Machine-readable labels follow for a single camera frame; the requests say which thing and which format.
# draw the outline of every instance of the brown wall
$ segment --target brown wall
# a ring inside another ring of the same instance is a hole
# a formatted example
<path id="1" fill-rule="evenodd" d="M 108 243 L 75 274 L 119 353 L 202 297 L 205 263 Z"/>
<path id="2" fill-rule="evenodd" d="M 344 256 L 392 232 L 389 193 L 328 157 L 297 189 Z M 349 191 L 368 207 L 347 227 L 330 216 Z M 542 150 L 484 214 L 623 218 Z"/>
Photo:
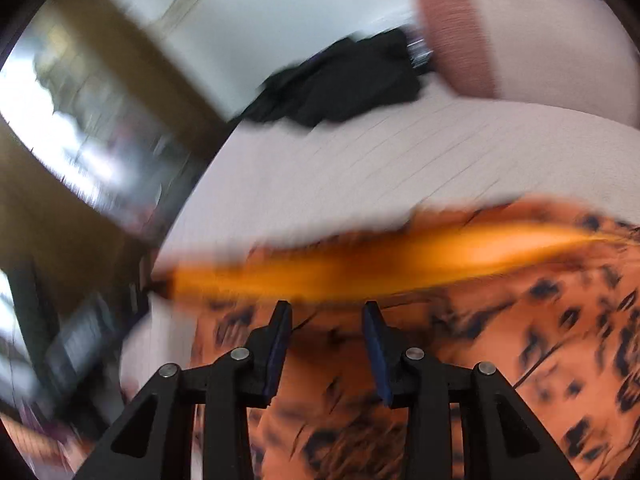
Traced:
<path id="1" fill-rule="evenodd" d="M 110 0 L 50 3 L 185 148 L 205 162 L 213 159 L 230 133 L 225 121 Z"/>
<path id="2" fill-rule="evenodd" d="M 0 119 L 0 267 L 33 257 L 56 309 L 133 277 L 146 247 L 85 205 Z"/>

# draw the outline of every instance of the pillowcase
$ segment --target pillowcase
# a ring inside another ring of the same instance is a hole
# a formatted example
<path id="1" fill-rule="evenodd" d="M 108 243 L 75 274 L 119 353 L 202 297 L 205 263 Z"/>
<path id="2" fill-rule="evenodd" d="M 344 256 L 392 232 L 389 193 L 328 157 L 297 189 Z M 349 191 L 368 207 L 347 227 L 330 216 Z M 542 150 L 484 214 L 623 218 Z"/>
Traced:
<path id="1" fill-rule="evenodd" d="M 640 124 L 637 51 L 601 0 L 418 0 L 436 69 L 459 94 Z"/>

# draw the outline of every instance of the white wall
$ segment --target white wall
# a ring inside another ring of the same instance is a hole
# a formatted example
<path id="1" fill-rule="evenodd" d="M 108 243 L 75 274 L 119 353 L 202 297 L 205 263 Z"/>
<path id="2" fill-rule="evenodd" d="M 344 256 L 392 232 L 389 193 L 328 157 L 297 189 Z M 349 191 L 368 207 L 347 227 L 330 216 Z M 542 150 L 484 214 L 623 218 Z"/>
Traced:
<path id="1" fill-rule="evenodd" d="M 358 30 L 375 31 L 385 16 L 405 16 L 411 0 L 114 1 L 230 118 L 274 71 Z"/>

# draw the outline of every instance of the metal screw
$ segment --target metal screw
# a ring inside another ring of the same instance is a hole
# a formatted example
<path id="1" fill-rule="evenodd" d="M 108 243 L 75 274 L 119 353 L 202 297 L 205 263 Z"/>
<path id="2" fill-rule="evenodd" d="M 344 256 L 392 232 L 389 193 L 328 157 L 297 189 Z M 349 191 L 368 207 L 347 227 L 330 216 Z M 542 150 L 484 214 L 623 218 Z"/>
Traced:
<path id="1" fill-rule="evenodd" d="M 251 355 L 251 352 L 249 351 L 248 348 L 245 348 L 244 346 L 239 346 L 238 348 L 234 348 L 231 351 L 231 358 L 235 359 L 236 361 L 242 361 L 244 359 L 247 359 L 249 355 Z"/>
<path id="2" fill-rule="evenodd" d="M 406 355 L 408 359 L 411 359 L 411 361 L 419 361 L 424 357 L 424 350 L 422 350 L 422 348 L 412 346 L 406 350 L 404 355 Z"/>
<path id="3" fill-rule="evenodd" d="M 478 365 L 478 371 L 482 375 L 493 375 L 493 374 L 495 374 L 496 368 L 495 368 L 495 365 L 493 363 L 490 363 L 489 361 L 482 361 Z"/>
<path id="4" fill-rule="evenodd" d="M 180 368 L 178 368 L 177 364 L 174 363 L 167 363 L 165 365 L 162 365 L 160 367 L 160 369 L 158 370 L 158 373 L 162 376 L 162 377 L 173 377 L 175 374 L 178 373 L 178 370 Z"/>

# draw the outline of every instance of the black cloth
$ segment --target black cloth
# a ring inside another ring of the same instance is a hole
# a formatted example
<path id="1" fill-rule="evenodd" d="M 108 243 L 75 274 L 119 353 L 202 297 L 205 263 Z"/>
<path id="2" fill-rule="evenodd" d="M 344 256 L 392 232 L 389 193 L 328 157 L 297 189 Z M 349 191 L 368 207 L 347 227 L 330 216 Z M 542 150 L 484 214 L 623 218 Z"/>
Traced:
<path id="1" fill-rule="evenodd" d="M 303 126 L 341 123 L 372 108 L 414 101 L 420 81 L 399 28 L 344 38 L 300 65 L 271 75 L 240 115 L 257 123 L 288 117 Z"/>

